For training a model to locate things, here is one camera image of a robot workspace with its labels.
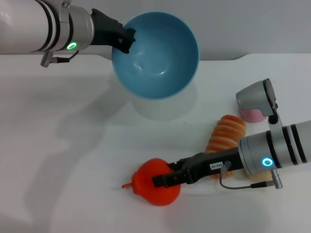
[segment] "white wall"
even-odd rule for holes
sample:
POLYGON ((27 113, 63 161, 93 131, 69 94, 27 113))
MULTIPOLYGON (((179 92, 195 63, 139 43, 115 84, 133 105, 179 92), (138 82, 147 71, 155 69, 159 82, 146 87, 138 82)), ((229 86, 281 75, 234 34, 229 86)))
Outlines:
MULTIPOLYGON (((310 0, 73 0, 73 4, 89 11, 97 8, 120 22, 148 11, 174 13, 196 33, 202 60, 311 52, 310 0)), ((98 53, 109 57, 110 49, 98 53)))

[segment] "blue bowl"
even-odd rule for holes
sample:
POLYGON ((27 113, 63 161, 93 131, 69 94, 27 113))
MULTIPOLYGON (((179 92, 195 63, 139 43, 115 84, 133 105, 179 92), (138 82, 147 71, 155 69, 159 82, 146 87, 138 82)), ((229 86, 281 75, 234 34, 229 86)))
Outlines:
POLYGON ((135 95, 165 99, 193 79, 200 60, 199 44, 190 27, 162 12, 144 13, 124 25, 136 30, 129 54, 112 50, 112 64, 121 83, 135 95))

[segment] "blue led ring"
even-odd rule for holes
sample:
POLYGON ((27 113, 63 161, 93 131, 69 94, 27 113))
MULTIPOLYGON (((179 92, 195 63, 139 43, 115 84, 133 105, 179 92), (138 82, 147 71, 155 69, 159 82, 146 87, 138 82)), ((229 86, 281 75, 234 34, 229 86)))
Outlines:
POLYGON ((262 160, 262 165, 264 166, 272 166, 273 165, 273 160, 270 158, 264 158, 262 160))

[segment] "bowl rim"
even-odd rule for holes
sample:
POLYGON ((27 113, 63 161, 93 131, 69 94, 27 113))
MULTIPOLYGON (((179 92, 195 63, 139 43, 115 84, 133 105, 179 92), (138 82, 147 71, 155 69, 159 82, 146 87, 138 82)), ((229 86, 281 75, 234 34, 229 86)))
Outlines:
POLYGON ((183 20, 181 19, 180 17, 177 17, 176 15, 172 14, 172 13, 168 13, 168 12, 162 12, 162 11, 150 11, 150 12, 145 12, 145 13, 141 13, 139 14, 138 16, 135 16, 135 17, 132 17, 129 21, 127 21, 126 23, 123 24, 123 26, 125 27, 129 22, 131 22, 133 19, 139 17, 139 16, 142 16, 142 15, 147 15, 147 14, 153 14, 153 13, 161 13, 161 14, 166 14, 166 15, 170 15, 170 16, 173 16, 175 17, 176 19, 180 20, 182 23, 184 23, 187 28, 190 30, 190 32, 192 33, 193 37, 194 37, 194 40, 195 40, 195 43, 196 43, 196 46, 197 46, 197 50, 198 50, 198 58, 197 58, 197 65, 196 65, 196 68, 195 68, 195 71, 191 77, 191 79, 189 79, 189 81, 187 82, 187 84, 181 88, 179 91, 175 92, 174 94, 170 95, 170 96, 165 96, 165 97, 160 97, 160 98, 150 98, 150 97, 146 97, 146 96, 141 96, 137 93, 135 93, 134 91, 130 90, 123 82, 122 80, 119 78, 119 75, 117 73, 117 70, 115 68, 115 62, 114 62, 114 51, 117 50, 116 48, 112 48, 112 52, 111 52, 111 61, 112 61, 112 66, 113 66, 113 69, 114 69, 114 72, 119 80, 119 82, 122 84, 122 86, 127 90, 129 91, 130 93, 132 93, 133 95, 139 97, 139 98, 142 98, 142 99, 145 99, 145 100, 164 100, 164 99, 168 99, 170 97, 173 97, 177 94, 179 94, 180 92, 182 92, 187 86, 189 86, 189 84, 192 82, 194 76, 196 75, 197 73, 197 70, 198 70, 198 67, 199 67, 199 63, 200 63, 200 58, 201 58, 201 49, 200 49, 200 44, 198 42, 198 39, 196 38, 196 35, 194 34, 192 28, 183 20))

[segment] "black stripe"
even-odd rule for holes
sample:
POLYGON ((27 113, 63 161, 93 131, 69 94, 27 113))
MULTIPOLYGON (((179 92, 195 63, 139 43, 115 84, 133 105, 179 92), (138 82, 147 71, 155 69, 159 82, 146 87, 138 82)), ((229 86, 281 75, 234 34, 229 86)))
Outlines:
POLYGON ((273 125, 274 125, 274 124, 277 124, 277 122, 278 122, 278 116, 277 116, 277 114, 276 114, 276 110, 274 109, 272 100, 271 100, 270 95, 269 95, 268 86, 267 86, 267 82, 268 82, 268 81, 269 81, 269 84, 271 84, 270 79, 264 80, 264 81, 262 82, 262 84, 263 84, 264 92, 266 93, 266 98, 267 98, 267 100, 268 100, 268 102, 269 102, 269 105, 270 105, 270 107, 271 107, 271 110, 272 110, 272 112, 273 112, 273 115, 269 116, 268 120, 269 120, 269 123, 270 123, 270 124, 273 124, 273 125))
POLYGON ((58 17, 57 12, 55 11, 55 9, 49 3, 45 2, 45 4, 47 4, 50 7, 51 11, 53 12, 55 22, 56 22, 56 34, 55 34, 54 41, 51 44, 51 46, 45 50, 45 51, 49 51, 49 50, 54 48, 54 46, 57 44, 57 42, 59 40, 59 37, 60 37, 60 21, 59 21, 59 17, 58 17))
POLYGON ((271 137, 271 132, 270 131, 267 131, 266 132, 266 138, 267 138, 267 142, 268 142, 268 146, 269 146, 269 149, 270 149, 270 153, 271 153, 271 156, 272 156, 272 159, 274 161, 274 164, 276 165, 277 168, 282 168, 281 167, 281 164, 276 156, 276 151, 274 150, 274 146, 273 146, 273 142, 272 142, 272 137, 271 137))
POLYGON ((285 142, 286 142, 286 145, 287 145, 288 152, 290 153, 290 157, 291 157, 292 163, 294 165, 298 165, 298 162, 297 162, 294 150, 293 150, 293 146, 292 146, 292 143, 291 143, 290 135, 288 134, 287 126, 284 126, 282 128, 282 130, 283 130, 283 135, 284 135, 284 138, 285 138, 285 142))
POLYGON ((46 46, 50 43, 51 39, 52 39, 52 34, 53 34, 53 23, 52 23, 52 17, 49 13, 49 10, 47 9, 47 7, 40 1, 36 0, 36 2, 38 2, 40 4, 40 6, 43 8, 45 14, 47 15, 47 19, 48 19, 48 24, 49 24, 49 31, 48 31, 48 37, 44 43, 44 45, 39 48, 38 50, 34 51, 34 52, 37 52, 37 51, 42 51, 43 49, 46 48, 46 46))
POLYGON ((73 37, 73 22, 72 22, 72 18, 71 18, 71 15, 69 13, 69 37, 68 37, 68 40, 67 40, 67 43, 65 44, 64 47, 62 47, 60 50, 64 50, 67 48, 67 46, 71 43, 72 41, 72 37, 73 37))
POLYGON ((305 153, 304 153, 304 151, 302 149, 302 145, 300 143, 300 139, 299 139, 299 135, 298 135, 298 131, 297 131, 296 125, 291 125, 291 129, 292 129, 292 132, 293 132, 293 136, 294 136, 294 139, 295 139, 295 143, 296 143, 296 146, 297 146, 297 149, 298 149, 301 161, 305 164, 308 161, 307 161, 305 153))

